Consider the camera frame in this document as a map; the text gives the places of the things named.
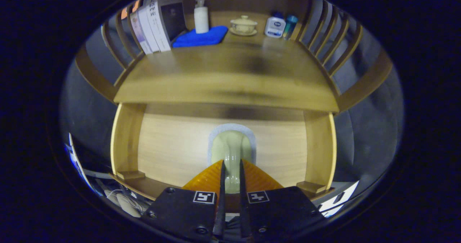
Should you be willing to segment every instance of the small bottle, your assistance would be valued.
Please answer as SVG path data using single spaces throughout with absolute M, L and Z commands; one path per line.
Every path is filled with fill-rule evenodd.
M 283 20 L 283 14 L 276 12 L 273 17 L 267 18 L 264 33 L 269 37 L 280 38 L 284 29 L 285 20 Z
M 194 9 L 194 21 L 196 23 L 196 33 L 208 32 L 208 7 L 203 6 L 205 0 L 196 0 L 196 8 Z
M 297 22 L 298 18 L 296 18 L 294 15 L 288 15 L 285 30 L 283 31 L 282 35 L 285 40 L 290 39 Z

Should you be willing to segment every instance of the blue cloth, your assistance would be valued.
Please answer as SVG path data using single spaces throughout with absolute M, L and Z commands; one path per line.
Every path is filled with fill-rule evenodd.
M 179 36 L 173 43 L 173 48 L 205 46 L 220 43 L 227 33 L 226 26 L 216 26 L 206 33 L 197 34 L 193 29 L 190 32 Z

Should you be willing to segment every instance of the white bottle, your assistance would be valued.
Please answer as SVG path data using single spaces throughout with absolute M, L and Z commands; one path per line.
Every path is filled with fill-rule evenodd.
M 208 26 L 208 7 L 203 6 L 205 0 L 196 0 L 194 9 L 194 21 L 196 23 L 196 33 L 206 33 L 209 31 Z
M 285 20 L 283 20 L 282 13 L 277 12 L 273 17 L 267 18 L 264 33 L 269 37 L 280 38 L 285 29 L 285 25 L 286 23 Z

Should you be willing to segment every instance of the white pump bottle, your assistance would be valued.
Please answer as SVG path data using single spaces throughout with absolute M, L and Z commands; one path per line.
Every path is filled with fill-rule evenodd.
M 208 25 L 208 7 L 203 6 L 205 0 L 196 0 L 196 8 L 194 9 L 194 21 L 196 23 L 196 33 L 206 33 L 209 31 Z

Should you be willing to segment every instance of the wooden cabinet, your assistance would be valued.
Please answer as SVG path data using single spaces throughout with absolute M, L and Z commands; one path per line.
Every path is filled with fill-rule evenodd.
M 194 0 L 184 0 L 186 24 L 193 28 Z M 312 0 L 207 0 L 211 26 L 227 25 L 240 15 L 258 22 L 258 34 L 231 34 L 214 46 L 173 48 L 135 55 L 117 21 L 122 44 L 132 62 L 120 61 L 111 48 L 107 24 L 103 36 L 124 71 L 114 84 L 94 67 L 82 45 L 76 64 L 86 80 L 118 104 L 111 141 L 112 172 L 118 181 L 155 199 L 168 186 L 181 187 L 206 168 L 205 141 L 223 123 L 249 127 L 257 139 L 256 165 L 283 186 L 299 182 L 331 186 L 336 166 L 333 115 L 349 109 L 379 87 L 392 69 L 384 49 L 375 64 L 339 94 L 332 75 L 349 59 L 362 37 L 357 23 L 347 49 L 329 70 L 325 62 L 349 28 L 349 16 L 324 1 L 321 18 L 311 23 Z M 271 10 L 295 12 L 299 22 L 289 41 L 266 37 Z M 322 58 L 339 17 L 341 28 Z M 308 44 L 301 39 L 316 25 Z

